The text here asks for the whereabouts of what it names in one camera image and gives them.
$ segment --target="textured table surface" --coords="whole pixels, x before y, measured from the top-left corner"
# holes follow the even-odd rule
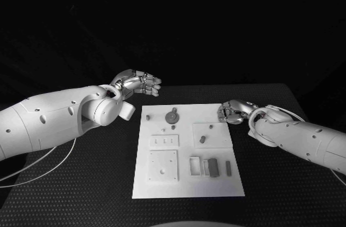
[[[229,125],[245,197],[131,199],[141,105],[213,104],[232,99],[272,104],[305,115],[284,84],[164,86],[160,96],[135,94],[137,111],[76,139],[59,168],[11,189],[0,226],[141,226],[215,221],[242,226],[346,226],[346,188],[328,169],[248,136],[248,124]],[[72,141],[26,170],[21,183],[63,159]],[[47,150],[27,155],[31,163]]]

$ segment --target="dark backdrop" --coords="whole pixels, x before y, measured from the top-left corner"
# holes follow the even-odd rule
[[[310,121],[346,132],[344,3],[0,0],[1,108],[134,69],[163,88],[285,83]],[[0,174],[23,162],[4,160]]]

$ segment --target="bolt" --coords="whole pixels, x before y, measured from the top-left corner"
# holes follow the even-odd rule
[[[199,140],[199,142],[203,144],[203,143],[204,143],[204,141],[206,141],[206,137],[204,137],[204,136],[202,136],[202,137],[200,137],[200,140]]]

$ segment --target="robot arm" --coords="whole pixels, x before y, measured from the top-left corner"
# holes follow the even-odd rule
[[[242,100],[230,100],[228,104],[222,104],[219,108],[220,122],[229,122],[229,119],[233,121],[232,117],[239,115],[238,118],[248,119],[248,135],[262,144],[279,147],[304,160],[346,175],[344,133],[317,124],[294,121],[291,116],[271,105],[258,108]],[[230,116],[222,116],[220,110],[225,108],[232,109]]]
[[[39,94],[0,111],[0,161],[62,145],[118,116],[129,120],[135,108],[124,99],[132,93],[157,96],[161,80],[131,69],[117,78],[109,85]]]

